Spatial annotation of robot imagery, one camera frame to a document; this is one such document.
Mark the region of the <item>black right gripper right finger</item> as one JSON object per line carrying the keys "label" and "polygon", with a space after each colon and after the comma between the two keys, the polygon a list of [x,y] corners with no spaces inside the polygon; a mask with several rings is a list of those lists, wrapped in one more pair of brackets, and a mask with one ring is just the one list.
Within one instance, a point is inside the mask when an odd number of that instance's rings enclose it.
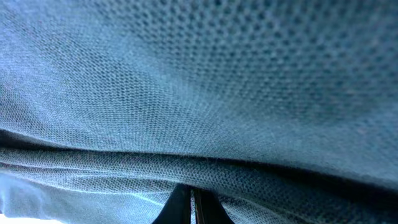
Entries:
{"label": "black right gripper right finger", "polygon": [[234,224],[213,192],[195,189],[194,199],[196,224]]}

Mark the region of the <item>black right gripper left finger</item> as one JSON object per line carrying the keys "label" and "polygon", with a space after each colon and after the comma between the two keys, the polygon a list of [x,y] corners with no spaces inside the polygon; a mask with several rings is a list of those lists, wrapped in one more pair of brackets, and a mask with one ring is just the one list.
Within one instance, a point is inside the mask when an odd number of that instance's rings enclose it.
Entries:
{"label": "black right gripper left finger", "polygon": [[191,188],[177,184],[152,224],[190,224]]}

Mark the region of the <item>teal blue polo shirt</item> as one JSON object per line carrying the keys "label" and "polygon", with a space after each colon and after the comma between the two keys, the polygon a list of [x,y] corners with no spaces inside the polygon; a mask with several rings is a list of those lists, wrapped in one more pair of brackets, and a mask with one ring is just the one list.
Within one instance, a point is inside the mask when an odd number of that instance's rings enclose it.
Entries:
{"label": "teal blue polo shirt", "polygon": [[2,1],[1,213],[397,222],[396,1]]}

